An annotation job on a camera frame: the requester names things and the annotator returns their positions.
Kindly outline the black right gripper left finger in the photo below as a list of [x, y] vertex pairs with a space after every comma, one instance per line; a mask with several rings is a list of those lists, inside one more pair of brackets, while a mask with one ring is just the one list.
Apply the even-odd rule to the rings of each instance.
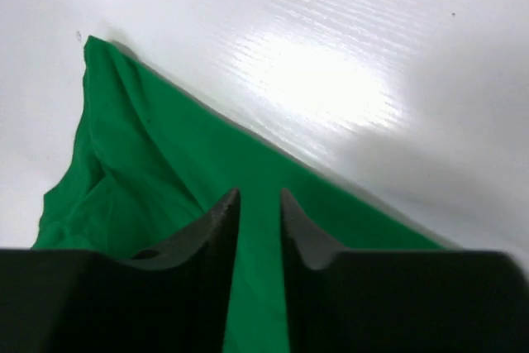
[[3, 250], [4, 352], [219, 352], [241, 195], [130, 259], [92, 250]]

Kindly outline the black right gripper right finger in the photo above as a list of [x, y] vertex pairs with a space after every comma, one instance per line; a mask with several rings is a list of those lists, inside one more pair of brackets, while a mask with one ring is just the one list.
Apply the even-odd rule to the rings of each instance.
[[490, 250], [353, 250], [284, 190], [280, 236], [293, 352], [525, 352], [528, 280]]

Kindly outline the green t shirt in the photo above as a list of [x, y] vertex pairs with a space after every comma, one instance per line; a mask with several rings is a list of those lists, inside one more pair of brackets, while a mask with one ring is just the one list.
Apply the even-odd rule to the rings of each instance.
[[282, 189], [350, 248], [438, 248], [225, 121], [115, 45], [91, 36], [83, 57], [83, 112], [71, 164], [44, 196], [35, 248], [126, 258], [238, 188], [241, 223], [225, 351], [289, 349], [279, 237]]

